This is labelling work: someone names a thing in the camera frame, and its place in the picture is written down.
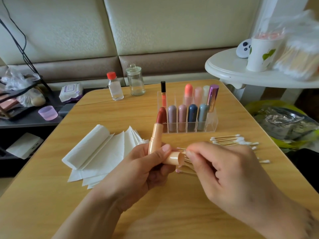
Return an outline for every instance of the black lip gloss cap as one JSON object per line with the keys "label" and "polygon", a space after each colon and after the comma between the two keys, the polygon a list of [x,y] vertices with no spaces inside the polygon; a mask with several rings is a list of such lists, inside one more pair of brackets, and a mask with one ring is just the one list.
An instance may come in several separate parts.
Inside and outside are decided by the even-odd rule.
{"label": "black lip gloss cap", "polygon": [[161,86],[161,92],[166,92],[166,83],[165,83],[165,81],[161,81],[160,82],[160,86]]}

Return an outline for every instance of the person's left hand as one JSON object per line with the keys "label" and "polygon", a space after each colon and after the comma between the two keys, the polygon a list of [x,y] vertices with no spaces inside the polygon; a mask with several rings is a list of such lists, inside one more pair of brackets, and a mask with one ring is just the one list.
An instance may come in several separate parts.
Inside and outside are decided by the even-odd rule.
{"label": "person's left hand", "polygon": [[113,197],[117,209],[126,211],[150,189],[164,185],[174,165],[162,164],[172,152],[169,144],[147,155],[149,144],[141,144],[113,169],[93,191]]}

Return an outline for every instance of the white game controller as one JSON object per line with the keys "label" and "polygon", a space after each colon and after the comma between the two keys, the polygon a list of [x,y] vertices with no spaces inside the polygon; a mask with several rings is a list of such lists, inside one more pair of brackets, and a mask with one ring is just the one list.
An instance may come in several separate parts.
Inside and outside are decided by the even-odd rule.
{"label": "white game controller", "polygon": [[236,49],[237,56],[239,58],[248,58],[250,46],[251,46],[251,39],[242,41]]}

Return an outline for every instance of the white side table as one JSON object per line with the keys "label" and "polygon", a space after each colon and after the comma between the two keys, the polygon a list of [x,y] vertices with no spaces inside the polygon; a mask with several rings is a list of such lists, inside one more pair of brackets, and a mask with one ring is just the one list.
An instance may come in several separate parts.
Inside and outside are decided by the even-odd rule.
{"label": "white side table", "polygon": [[265,87],[292,88],[287,89],[283,95],[283,98],[289,96],[288,100],[292,103],[302,89],[319,88],[319,77],[314,77],[311,81],[296,81],[275,70],[252,72],[246,70],[246,65],[247,59],[239,58],[236,48],[232,48],[211,56],[205,63],[205,69],[211,75],[220,78],[224,84],[232,84],[237,89],[234,92],[236,98],[241,100],[245,97],[245,103],[259,100]]}

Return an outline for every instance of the wooden table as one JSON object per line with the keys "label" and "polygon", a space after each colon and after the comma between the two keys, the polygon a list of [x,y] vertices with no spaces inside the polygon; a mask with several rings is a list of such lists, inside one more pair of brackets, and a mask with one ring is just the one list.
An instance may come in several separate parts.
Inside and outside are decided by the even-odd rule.
{"label": "wooden table", "polygon": [[[260,142],[256,151],[276,185],[288,196],[319,217],[319,195],[286,158],[249,113],[217,80],[191,82],[193,86],[220,86],[216,109],[219,124],[215,133],[166,134],[163,141],[186,147],[208,141],[212,135],[242,134]],[[167,90],[183,90],[186,82],[168,83]],[[51,238],[89,192],[82,181],[67,183],[70,168],[61,159],[97,124],[111,133],[129,125],[149,139],[157,115],[160,85],[147,85],[146,94],[112,101],[109,90],[86,94],[44,142],[26,167],[0,198],[1,239]],[[262,238],[254,230],[230,217],[205,196],[196,176],[173,173],[164,187],[155,188],[125,212],[114,238]]]}

